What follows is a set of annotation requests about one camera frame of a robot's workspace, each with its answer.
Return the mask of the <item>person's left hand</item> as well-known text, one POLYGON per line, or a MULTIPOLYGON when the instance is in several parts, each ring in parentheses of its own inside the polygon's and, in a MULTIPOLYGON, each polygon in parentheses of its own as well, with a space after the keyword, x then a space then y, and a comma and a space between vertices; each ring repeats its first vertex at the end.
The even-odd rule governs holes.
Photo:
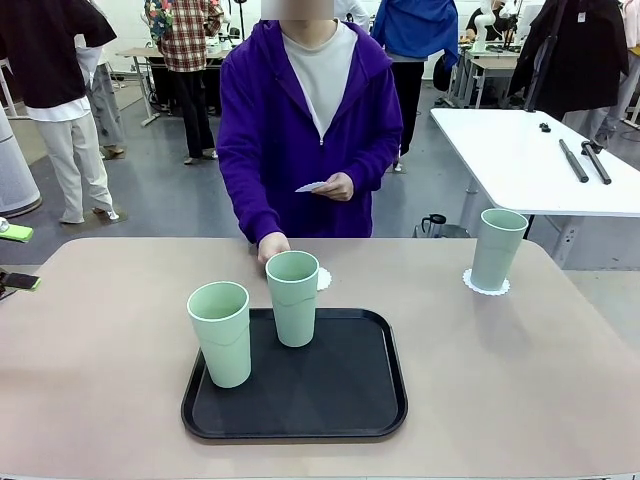
POLYGON ((312 193, 334 201, 348 202, 353 197, 354 184, 346 173, 338 172, 329 177, 324 185, 315 188, 312 193))

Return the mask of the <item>person's right hand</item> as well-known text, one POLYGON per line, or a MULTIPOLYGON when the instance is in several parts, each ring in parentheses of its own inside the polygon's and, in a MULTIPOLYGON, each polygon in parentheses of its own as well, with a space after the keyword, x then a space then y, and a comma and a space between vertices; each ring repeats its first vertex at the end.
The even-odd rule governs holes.
POLYGON ((258 242, 258 260, 265 265, 272 257, 291 249, 287 237, 281 232, 272 232, 258 242))

